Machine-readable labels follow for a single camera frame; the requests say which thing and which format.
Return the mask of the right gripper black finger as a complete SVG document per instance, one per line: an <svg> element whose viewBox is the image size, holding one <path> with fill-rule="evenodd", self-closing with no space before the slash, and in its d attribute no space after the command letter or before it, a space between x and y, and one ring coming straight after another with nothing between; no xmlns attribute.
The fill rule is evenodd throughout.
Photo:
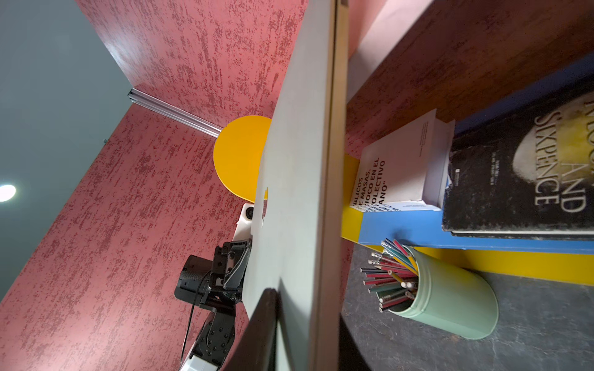
<svg viewBox="0 0 594 371"><path fill-rule="evenodd" d="M276 370L278 293L273 288L262 292L247 328L223 370Z"/></svg>

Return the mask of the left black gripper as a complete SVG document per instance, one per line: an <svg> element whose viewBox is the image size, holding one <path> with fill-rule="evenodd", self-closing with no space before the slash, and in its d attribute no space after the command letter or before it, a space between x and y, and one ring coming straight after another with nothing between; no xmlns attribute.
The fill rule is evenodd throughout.
<svg viewBox="0 0 594 371"><path fill-rule="evenodd" d="M207 260L190 255L179 275L177 299L205 309L231 309L242 301L244 277L252 252L252 239L230 241Z"/></svg>

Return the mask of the silver laptop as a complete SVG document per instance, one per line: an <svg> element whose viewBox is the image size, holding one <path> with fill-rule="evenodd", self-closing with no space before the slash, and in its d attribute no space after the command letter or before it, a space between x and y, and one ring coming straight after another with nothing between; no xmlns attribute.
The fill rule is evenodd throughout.
<svg viewBox="0 0 594 371"><path fill-rule="evenodd" d="M279 294L278 370L339 365L348 24L347 2L309 2L261 158L243 299L255 318Z"/></svg>

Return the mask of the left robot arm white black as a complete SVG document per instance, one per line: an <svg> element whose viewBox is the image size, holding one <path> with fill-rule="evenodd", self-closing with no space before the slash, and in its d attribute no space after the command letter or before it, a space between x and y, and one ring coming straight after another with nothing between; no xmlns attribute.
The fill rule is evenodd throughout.
<svg viewBox="0 0 594 371"><path fill-rule="evenodd" d="M235 341L236 305L242 302L244 276L252 252L252 239L216 247L211 261L190 255L174 291L177 299L210 315L187 348L184 339L181 370L219 370Z"/></svg>

